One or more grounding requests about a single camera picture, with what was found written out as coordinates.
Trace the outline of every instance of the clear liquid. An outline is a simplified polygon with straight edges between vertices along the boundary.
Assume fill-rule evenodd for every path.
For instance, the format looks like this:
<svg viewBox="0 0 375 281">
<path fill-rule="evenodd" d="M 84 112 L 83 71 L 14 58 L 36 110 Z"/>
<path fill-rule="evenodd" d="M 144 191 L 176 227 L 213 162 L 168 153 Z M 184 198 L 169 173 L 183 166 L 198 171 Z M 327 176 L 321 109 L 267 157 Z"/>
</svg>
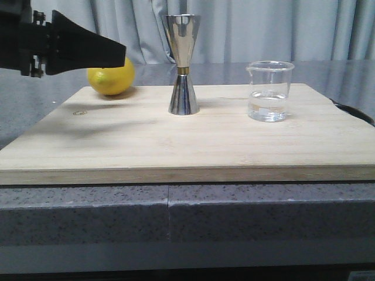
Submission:
<svg viewBox="0 0 375 281">
<path fill-rule="evenodd" d="M 281 92 L 263 90 L 250 94 L 248 116 L 264 122 L 284 120 L 286 113 L 287 96 Z"/>
</svg>

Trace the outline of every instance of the yellow lemon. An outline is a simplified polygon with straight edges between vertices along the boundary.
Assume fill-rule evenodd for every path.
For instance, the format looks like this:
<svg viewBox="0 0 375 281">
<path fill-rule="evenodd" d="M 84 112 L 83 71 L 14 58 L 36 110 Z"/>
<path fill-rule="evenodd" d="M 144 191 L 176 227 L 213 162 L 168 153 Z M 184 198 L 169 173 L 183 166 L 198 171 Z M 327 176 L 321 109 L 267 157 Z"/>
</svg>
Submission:
<svg viewBox="0 0 375 281">
<path fill-rule="evenodd" d="M 100 94 L 117 95 L 131 86 L 135 78 L 134 65 L 125 58 L 125 65 L 114 68 L 88 68 L 87 79 Z"/>
</svg>

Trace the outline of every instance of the curtain fold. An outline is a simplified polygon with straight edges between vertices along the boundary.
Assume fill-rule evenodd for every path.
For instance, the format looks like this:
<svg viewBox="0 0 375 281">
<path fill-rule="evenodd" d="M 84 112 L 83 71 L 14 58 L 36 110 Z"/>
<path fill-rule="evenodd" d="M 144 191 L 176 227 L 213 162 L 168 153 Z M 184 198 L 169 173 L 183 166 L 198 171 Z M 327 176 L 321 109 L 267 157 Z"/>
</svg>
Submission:
<svg viewBox="0 0 375 281">
<path fill-rule="evenodd" d="M 140 64 L 173 63 L 161 16 L 202 16 L 192 63 L 375 59 L 375 0 L 32 0 L 121 42 Z"/>
</svg>

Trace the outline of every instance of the stainless steel jigger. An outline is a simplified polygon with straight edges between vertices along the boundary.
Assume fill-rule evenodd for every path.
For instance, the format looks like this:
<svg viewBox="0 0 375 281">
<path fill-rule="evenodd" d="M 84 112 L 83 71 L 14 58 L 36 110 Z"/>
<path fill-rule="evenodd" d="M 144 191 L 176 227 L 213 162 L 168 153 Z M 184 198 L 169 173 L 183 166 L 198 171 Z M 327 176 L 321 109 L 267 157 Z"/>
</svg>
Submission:
<svg viewBox="0 0 375 281">
<path fill-rule="evenodd" d="M 199 111 L 189 74 L 200 16 L 166 15 L 163 25 L 177 64 L 177 79 L 168 111 L 176 115 L 191 115 Z"/>
</svg>

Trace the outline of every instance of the table surface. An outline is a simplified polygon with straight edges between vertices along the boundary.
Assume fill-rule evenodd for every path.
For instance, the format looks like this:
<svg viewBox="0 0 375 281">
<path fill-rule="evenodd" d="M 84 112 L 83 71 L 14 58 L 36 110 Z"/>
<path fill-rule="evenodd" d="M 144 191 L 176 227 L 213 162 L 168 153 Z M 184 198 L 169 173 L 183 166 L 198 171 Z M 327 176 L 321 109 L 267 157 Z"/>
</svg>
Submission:
<svg viewBox="0 0 375 281">
<path fill-rule="evenodd" d="M 190 73 L 246 84 L 246 65 Z M 375 61 L 295 66 L 293 83 L 375 118 Z M 134 85 L 174 83 L 173 64 L 136 68 Z M 0 70 L 0 148 L 87 84 Z M 0 187 L 0 273 L 375 262 L 375 181 Z"/>
</svg>

